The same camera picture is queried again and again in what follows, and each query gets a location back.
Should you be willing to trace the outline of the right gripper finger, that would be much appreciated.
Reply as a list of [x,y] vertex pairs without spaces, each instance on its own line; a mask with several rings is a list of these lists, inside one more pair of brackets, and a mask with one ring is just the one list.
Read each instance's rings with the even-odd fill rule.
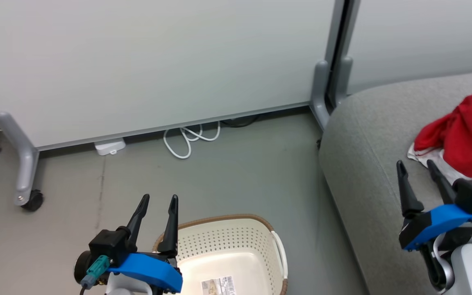
[[408,172],[402,160],[397,161],[396,170],[402,216],[404,218],[414,218],[422,213],[424,205],[416,198],[412,190],[408,181]]
[[432,159],[427,160],[427,168],[431,179],[437,185],[444,204],[454,204],[456,192],[453,190],[451,183],[446,179],[442,172]]

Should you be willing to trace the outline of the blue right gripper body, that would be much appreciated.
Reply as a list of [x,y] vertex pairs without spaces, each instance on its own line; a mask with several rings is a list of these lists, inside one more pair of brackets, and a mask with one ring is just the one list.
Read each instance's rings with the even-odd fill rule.
[[408,251],[418,250],[431,239],[472,222],[472,213],[456,204],[444,204],[427,212],[407,209],[402,211],[402,216],[404,224],[399,232],[399,244]]

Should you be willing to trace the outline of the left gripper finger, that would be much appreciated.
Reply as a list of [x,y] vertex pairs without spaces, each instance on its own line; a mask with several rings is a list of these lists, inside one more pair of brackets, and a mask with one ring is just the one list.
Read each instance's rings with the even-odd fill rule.
[[146,212],[148,210],[149,201],[150,195],[144,194],[137,208],[135,209],[132,217],[130,218],[129,223],[127,224],[127,228],[129,228],[130,231],[129,243],[133,247],[136,247],[136,242],[142,224],[142,219],[145,217]]
[[166,256],[177,256],[177,245],[178,245],[178,206],[179,199],[177,195],[172,196],[172,200],[169,204],[168,209],[168,221],[166,224],[165,232],[163,233],[163,239],[157,247],[157,251],[161,255]]

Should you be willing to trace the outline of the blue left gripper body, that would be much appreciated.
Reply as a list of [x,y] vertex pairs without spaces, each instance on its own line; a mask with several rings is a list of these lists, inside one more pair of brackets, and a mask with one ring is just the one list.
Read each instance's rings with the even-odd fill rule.
[[182,275],[171,264],[141,253],[131,253],[119,267],[109,267],[110,273],[142,281],[170,293],[182,290]]

